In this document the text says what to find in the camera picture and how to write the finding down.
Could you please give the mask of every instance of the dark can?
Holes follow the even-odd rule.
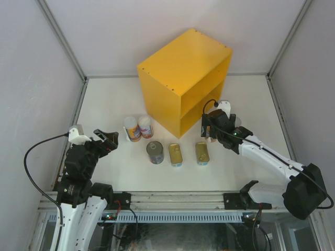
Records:
[[[160,164],[164,160],[163,145],[158,141],[151,141],[147,145],[147,153],[152,164]]]

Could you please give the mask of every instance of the gray wall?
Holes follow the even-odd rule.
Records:
[[[0,4],[0,250],[26,250],[41,198],[26,177],[25,152],[65,133],[81,80],[33,0]],[[31,153],[30,172],[50,190],[65,139]]]
[[[335,198],[335,1],[312,3],[273,78],[298,160]],[[333,230],[335,209],[327,211]]]

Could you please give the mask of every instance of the round can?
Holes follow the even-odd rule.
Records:
[[[141,139],[140,128],[137,125],[137,121],[134,117],[126,117],[124,119],[124,127],[128,135],[128,138],[131,141],[137,142]]]
[[[141,134],[143,138],[149,139],[153,136],[153,130],[151,126],[151,119],[149,116],[145,115],[139,118],[138,126],[140,127]]]
[[[164,160],[163,145],[158,141],[151,141],[147,145],[147,153],[152,164],[160,164]]]

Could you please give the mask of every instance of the tin can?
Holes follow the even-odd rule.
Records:
[[[195,144],[195,153],[197,155],[198,165],[199,166],[206,166],[209,162],[207,144],[205,142],[196,143]]]
[[[171,165],[173,167],[178,167],[182,165],[183,157],[180,151],[180,146],[178,144],[169,145],[169,153],[171,158]]]
[[[152,164],[160,164],[164,160],[163,145],[158,141],[151,141],[147,145],[147,153]]]
[[[140,127],[143,138],[149,139],[153,136],[153,130],[151,125],[151,119],[149,116],[142,116],[138,120],[138,126]]]
[[[140,128],[134,117],[126,117],[124,119],[124,128],[130,141],[137,142],[141,139]]]

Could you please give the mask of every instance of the food can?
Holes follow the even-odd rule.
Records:
[[[151,119],[148,115],[145,115],[139,118],[138,126],[140,127],[140,131],[141,131],[143,138],[149,139],[153,136]]]
[[[199,166],[206,166],[209,162],[209,155],[207,150],[207,144],[205,142],[199,142],[195,145],[195,153],[197,155],[197,163]]]
[[[138,127],[137,120],[134,117],[126,117],[124,119],[124,128],[131,141],[137,142],[141,139],[140,128]]]
[[[147,145],[147,153],[152,164],[160,164],[164,160],[163,145],[158,141],[151,141]]]
[[[169,153],[171,158],[171,165],[173,167],[178,167],[182,165],[183,157],[180,151],[180,146],[178,144],[169,145]]]

